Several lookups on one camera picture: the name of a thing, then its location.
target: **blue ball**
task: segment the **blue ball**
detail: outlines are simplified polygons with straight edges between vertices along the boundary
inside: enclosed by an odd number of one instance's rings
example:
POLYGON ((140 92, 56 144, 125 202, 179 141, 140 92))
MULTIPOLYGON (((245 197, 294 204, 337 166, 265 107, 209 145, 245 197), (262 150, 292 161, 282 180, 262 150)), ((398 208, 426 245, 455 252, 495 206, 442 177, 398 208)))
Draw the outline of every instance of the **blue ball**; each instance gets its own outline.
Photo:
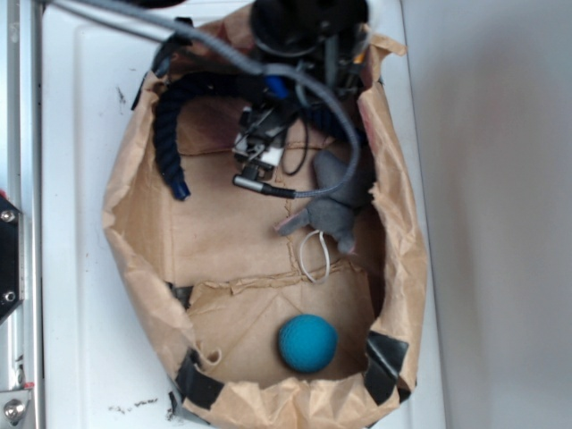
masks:
POLYGON ((332 362, 338 344, 333 326, 317 315, 297 315, 278 334, 284 362, 300 373, 315 373, 332 362))

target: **metal bracket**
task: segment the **metal bracket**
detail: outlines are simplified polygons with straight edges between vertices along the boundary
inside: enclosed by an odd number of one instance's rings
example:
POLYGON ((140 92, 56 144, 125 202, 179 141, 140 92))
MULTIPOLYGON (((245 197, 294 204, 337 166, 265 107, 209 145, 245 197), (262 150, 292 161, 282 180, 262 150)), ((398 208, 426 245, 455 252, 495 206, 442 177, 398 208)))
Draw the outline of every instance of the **metal bracket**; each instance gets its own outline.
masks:
POLYGON ((20 211, 0 197, 0 324, 20 305, 20 211))

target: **gray plush mouse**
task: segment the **gray plush mouse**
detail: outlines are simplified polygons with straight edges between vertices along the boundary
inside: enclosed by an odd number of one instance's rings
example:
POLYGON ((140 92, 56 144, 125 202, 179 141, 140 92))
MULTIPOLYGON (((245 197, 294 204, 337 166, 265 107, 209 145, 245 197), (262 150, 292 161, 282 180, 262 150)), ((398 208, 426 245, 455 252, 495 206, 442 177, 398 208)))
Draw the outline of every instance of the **gray plush mouse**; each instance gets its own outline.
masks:
MULTIPOLYGON (((314 158, 314 170, 320 188, 338 183, 348 166, 328 150, 314 158)), ((374 168, 359 169, 340 189, 325 197, 310 201, 306 208, 277 226, 280 235, 290 235, 298 228, 310 225, 331 235, 338 242, 338 250, 347 255, 356 246, 354 218, 359 208, 371 201, 369 190, 375 180, 374 168)))

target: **crumpled paper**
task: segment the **crumpled paper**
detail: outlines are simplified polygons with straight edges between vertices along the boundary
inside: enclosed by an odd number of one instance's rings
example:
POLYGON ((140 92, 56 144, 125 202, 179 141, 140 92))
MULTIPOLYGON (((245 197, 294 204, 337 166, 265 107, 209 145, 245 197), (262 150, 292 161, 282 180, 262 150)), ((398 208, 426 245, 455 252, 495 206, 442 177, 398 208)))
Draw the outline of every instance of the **crumpled paper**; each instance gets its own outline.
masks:
MULTIPOLYGON (((204 30, 247 52, 252 47, 247 19, 243 8, 204 30)), ((217 59, 200 44, 186 49, 217 59)), ((225 383, 210 409, 189 400, 183 404, 213 425, 347 429, 379 420, 399 406, 399 396, 396 389, 377 406, 364 386, 370 329, 409 344, 398 387, 416 386, 427 260, 407 168, 377 82, 389 53, 403 55, 405 47, 374 36, 362 76, 366 89, 355 105, 375 160, 373 204, 357 219, 357 256, 343 259, 329 242, 333 269, 322 285, 311 284, 299 269, 297 248, 308 230, 289 237, 273 230, 306 203, 231 185, 229 138, 238 131, 243 102, 205 99, 183 109, 179 147, 192 196, 182 203, 172 198, 154 159, 154 106, 164 84, 152 73, 146 78, 107 185, 103 225, 132 305, 167 374, 176 378, 194 349, 201 370, 225 383), (189 312, 167 282, 194 286, 189 312), (341 334, 331 367, 309 377, 286 368, 273 342, 281 323, 302 312, 323 315, 341 334)), ((197 69, 186 56, 175 55, 170 79, 197 69)), ((292 164, 301 154, 301 132, 298 126, 289 135, 286 158, 292 164)), ((336 145, 315 130, 310 140, 310 157, 336 145)), ((292 178, 278 172, 276 182, 313 188, 309 165, 292 178)), ((320 246, 310 240, 306 253, 310 271, 322 275, 320 246)))

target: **bolt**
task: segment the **bolt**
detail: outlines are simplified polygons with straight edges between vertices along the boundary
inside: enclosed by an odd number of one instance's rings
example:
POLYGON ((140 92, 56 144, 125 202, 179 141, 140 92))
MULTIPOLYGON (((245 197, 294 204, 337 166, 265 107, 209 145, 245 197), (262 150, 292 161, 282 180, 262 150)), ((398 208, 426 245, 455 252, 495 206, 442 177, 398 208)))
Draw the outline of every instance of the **bolt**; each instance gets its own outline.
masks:
POLYGON ((12 210, 4 210, 0 214, 0 219, 2 219, 3 222, 11 223, 16 219, 16 214, 12 210))
POLYGON ((12 424, 17 424, 24 417, 25 410, 26 407, 19 400, 11 400, 4 405, 4 415, 12 424))
POLYGON ((16 299, 16 294, 11 290, 4 294, 4 300, 7 302, 13 302, 16 299))

